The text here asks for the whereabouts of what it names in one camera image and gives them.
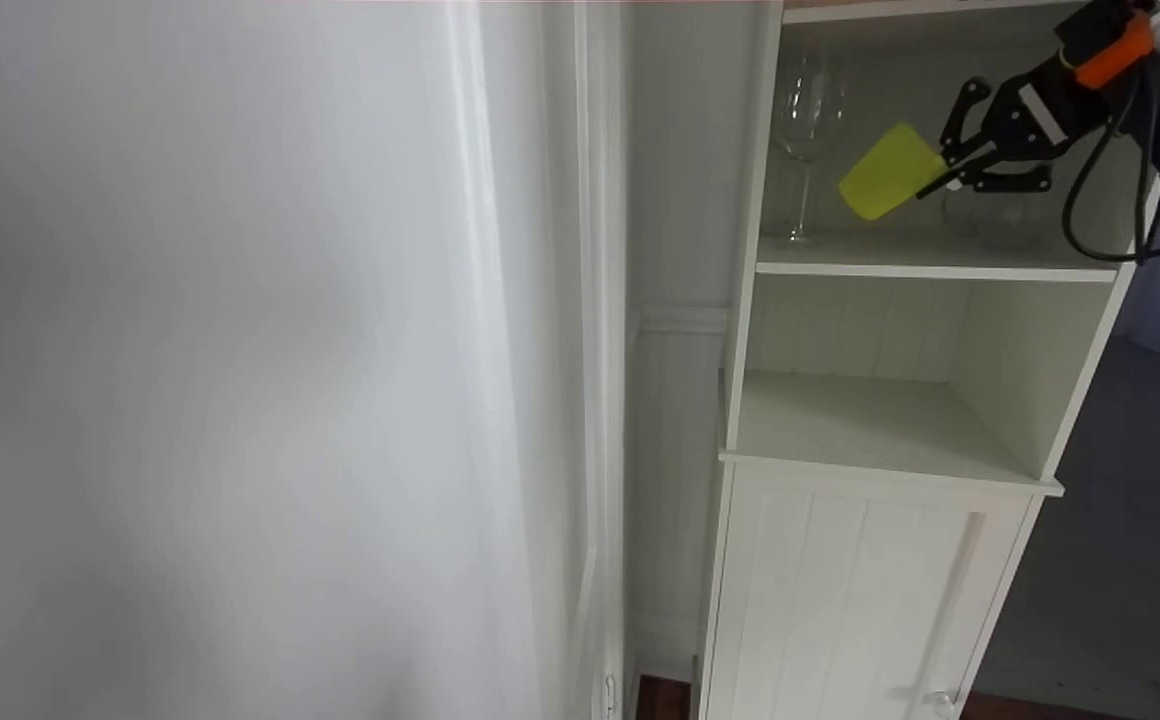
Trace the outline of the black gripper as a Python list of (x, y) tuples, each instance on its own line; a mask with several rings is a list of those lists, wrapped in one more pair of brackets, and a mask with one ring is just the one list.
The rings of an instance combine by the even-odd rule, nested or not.
[(1100, 125), (1100, 98), (1081, 87), (1064, 64), (1036, 64), (1033, 74), (1005, 82), (986, 125), (972, 133), (969, 116), (988, 98), (991, 86), (981, 78), (960, 86), (942, 133), (942, 153), (972, 153), (986, 135), (991, 153), (953, 162), (921, 189), (921, 198), (953, 186), (972, 194), (1050, 194), (1051, 170), (1020, 170), (1020, 162), (1057, 162)]

